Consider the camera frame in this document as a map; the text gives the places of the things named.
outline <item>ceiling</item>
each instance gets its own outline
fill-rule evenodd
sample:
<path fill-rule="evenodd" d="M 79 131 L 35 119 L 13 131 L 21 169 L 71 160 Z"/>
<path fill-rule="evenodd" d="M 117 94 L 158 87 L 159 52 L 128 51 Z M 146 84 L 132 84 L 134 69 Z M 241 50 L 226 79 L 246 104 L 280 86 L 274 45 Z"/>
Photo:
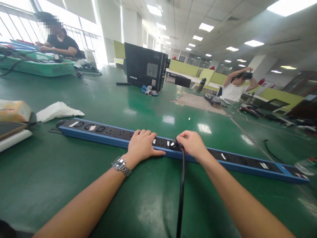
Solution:
<path fill-rule="evenodd" d="M 317 70 L 317 4 L 288 17 L 272 13 L 266 8 L 277 0 L 121 0 L 121 4 L 137 11 L 161 38 L 170 37 L 171 48 L 186 50 L 189 43 L 195 44 L 191 53 L 220 61 L 228 66 L 237 66 L 243 59 L 248 65 L 256 55 L 278 58 L 271 70 L 281 75 L 295 76 L 301 70 Z M 162 17 L 149 12 L 147 4 L 160 5 Z M 201 23 L 212 25 L 211 32 L 199 29 Z M 159 29 L 156 23 L 166 26 Z M 202 41 L 193 36 L 203 37 Z M 244 42 L 258 40 L 263 46 L 251 47 Z M 239 51 L 226 50 L 232 46 Z M 290 65 L 297 70 L 283 69 Z"/>

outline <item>man in white shirt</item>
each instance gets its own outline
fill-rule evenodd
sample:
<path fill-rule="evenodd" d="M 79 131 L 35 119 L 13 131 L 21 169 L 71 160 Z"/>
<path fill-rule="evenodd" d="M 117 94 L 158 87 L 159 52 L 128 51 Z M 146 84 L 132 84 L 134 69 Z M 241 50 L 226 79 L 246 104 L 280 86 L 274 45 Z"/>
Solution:
<path fill-rule="evenodd" d="M 232 101 L 239 101 L 242 94 L 250 91 L 258 86 L 258 83 L 254 78 L 250 79 L 250 85 L 244 86 L 245 75 L 247 71 L 252 71 L 250 67 L 246 67 L 242 70 L 235 71 L 228 75 L 224 82 L 222 89 L 222 97 Z"/>

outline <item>silver wristwatch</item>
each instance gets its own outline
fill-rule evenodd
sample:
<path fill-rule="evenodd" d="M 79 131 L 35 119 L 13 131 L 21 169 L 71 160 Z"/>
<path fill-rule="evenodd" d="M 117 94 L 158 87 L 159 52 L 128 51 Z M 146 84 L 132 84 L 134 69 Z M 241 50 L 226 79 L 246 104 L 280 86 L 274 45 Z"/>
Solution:
<path fill-rule="evenodd" d="M 112 163 L 112 166 L 122 173 L 125 174 L 125 176 L 129 176 L 131 173 L 131 170 L 125 165 L 125 161 L 119 156 L 116 158 Z"/>

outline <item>green workbench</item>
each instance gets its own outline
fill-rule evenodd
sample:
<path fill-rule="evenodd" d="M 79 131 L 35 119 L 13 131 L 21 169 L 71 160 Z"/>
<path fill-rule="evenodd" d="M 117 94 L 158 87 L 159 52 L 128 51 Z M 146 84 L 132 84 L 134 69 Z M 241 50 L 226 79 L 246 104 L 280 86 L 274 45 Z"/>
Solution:
<path fill-rule="evenodd" d="M 180 97 L 181 91 L 193 93 L 191 89 L 165 83 L 158 97 L 149 97 L 141 88 L 116 86 L 116 82 L 126 81 L 123 70 L 106 66 L 102 73 L 100 77 L 81 79 L 13 72 L 0 78 L 0 99 L 23 100 L 34 112 L 63 101 L 85 113 L 86 120 L 131 130 L 147 129 L 167 138 L 193 130 L 208 147 L 265 160 L 269 158 L 260 145 L 263 138 L 274 142 L 271 150 L 277 155 L 283 151 L 292 155 L 291 162 L 303 155 L 302 150 L 312 149 L 308 144 L 303 149 L 298 143 L 309 141 L 316 149 L 315 141 L 302 135 L 293 139 L 288 133 L 294 133 L 288 129 L 282 128 L 286 131 L 282 134 L 274 131 L 274 126 L 250 126 L 243 116 L 232 114 L 232 107 L 226 109 L 233 115 L 230 118 L 170 101 Z M 107 171 L 114 158 L 127 151 L 49 133 L 57 121 L 30 127 L 32 137 L 0 154 L 0 219 L 17 230 L 36 232 Z M 166 157 L 139 164 L 91 237 L 175 237 L 181 168 L 180 160 Z M 317 202 L 305 185 L 231 174 L 297 237 L 316 237 Z M 185 180 L 182 237 L 240 237 L 203 168 L 188 163 Z"/>

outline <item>blue power strip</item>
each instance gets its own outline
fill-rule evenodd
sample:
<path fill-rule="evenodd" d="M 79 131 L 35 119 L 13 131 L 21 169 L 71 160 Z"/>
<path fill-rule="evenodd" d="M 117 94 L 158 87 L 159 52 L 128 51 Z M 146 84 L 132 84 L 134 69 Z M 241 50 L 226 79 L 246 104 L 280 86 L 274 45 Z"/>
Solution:
<path fill-rule="evenodd" d="M 129 140 L 134 131 L 120 127 L 74 118 L 58 126 L 63 135 L 89 140 L 107 145 L 128 148 Z M 155 137 L 153 148 L 166 152 L 166 157 L 182 159 L 182 152 L 167 146 L 171 139 Z M 208 151 L 228 170 L 278 179 L 290 183 L 303 184 L 310 180 L 293 166 L 261 160 L 249 156 L 230 153 L 227 151 L 208 148 Z M 196 160 L 186 155 L 186 160 L 197 163 Z"/>

